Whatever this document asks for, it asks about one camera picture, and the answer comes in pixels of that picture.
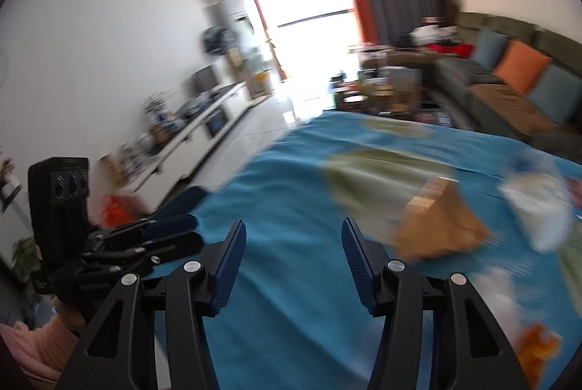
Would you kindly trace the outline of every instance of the blue bedsheet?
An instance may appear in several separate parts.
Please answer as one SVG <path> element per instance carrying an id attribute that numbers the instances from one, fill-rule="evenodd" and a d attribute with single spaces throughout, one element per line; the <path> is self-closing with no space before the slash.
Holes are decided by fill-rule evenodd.
<path id="1" fill-rule="evenodd" d="M 421 135 L 394 134 L 374 129 L 369 119 L 341 112 L 316 118 L 193 210 L 206 242 L 222 241 L 234 220 L 247 227 L 229 304 L 204 322 L 220 387 L 366 388 L 383 318 L 372 318 L 360 304 L 340 241 L 347 212 L 334 200 L 324 167 L 332 156 L 354 149 L 388 147 L 448 164 L 464 199 L 500 239 L 473 254 L 416 267 L 444 278 L 499 265 L 511 271 L 520 290 L 534 290 L 522 294 L 522 319 L 543 321 L 563 339 L 560 356 L 549 363 L 539 386 L 549 388 L 582 340 L 582 319 L 571 305 L 556 255 L 530 250 L 497 191 L 507 159 L 525 145 L 424 125 Z M 557 165 L 567 176 L 582 177 L 577 164 L 557 159 Z M 421 372 L 426 375 L 426 366 Z"/>

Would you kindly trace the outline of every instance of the blue gripper pad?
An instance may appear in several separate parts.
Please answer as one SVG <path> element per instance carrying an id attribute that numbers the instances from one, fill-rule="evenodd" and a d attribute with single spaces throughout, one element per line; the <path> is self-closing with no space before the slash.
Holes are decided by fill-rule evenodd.
<path id="1" fill-rule="evenodd" d="M 246 245 L 247 228 L 242 221 L 236 221 L 208 271 L 214 276 L 214 295 L 210 301 L 210 311 L 214 315 L 228 303 Z"/>
<path id="2" fill-rule="evenodd" d="M 159 220 L 150 224 L 143 232 L 148 241 L 156 241 L 187 230 L 195 230 L 198 220 L 191 214 L 180 214 L 168 220 Z"/>
<path id="3" fill-rule="evenodd" d="M 366 241 L 353 218 L 346 218 L 342 224 L 342 246 L 360 302 L 374 314 L 378 307 L 374 282 L 379 278 L 381 270 L 376 270 L 375 261 L 367 254 Z"/>

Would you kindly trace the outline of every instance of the tile floor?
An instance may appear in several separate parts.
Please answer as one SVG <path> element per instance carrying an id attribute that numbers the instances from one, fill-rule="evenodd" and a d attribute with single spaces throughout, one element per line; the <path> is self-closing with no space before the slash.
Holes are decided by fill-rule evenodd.
<path id="1" fill-rule="evenodd" d="M 302 121 L 294 102 L 280 86 L 275 94 L 250 108 L 196 173 L 191 185 L 216 191 Z"/>

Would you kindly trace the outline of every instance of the blue pillow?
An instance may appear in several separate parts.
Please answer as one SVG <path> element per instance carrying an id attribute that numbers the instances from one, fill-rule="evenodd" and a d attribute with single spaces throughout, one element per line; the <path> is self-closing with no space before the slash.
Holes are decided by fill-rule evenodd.
<path id="1" fill-rule="evenodd" d="M 477 48 L 473 51 L 471 59 L 493 70 L 497 62 L 501 60 L 508 42 L 509 36 L 491 31 L 489 28 L 482 28 L 477 39 Z"/>
<path id="2" fill-rule="evenodd" d="M 561 126 L 574 114 L 582 96 L 582 79 L 566 69 L 551 64 L 530 90 L 527 99 L 550 120 Z"/>

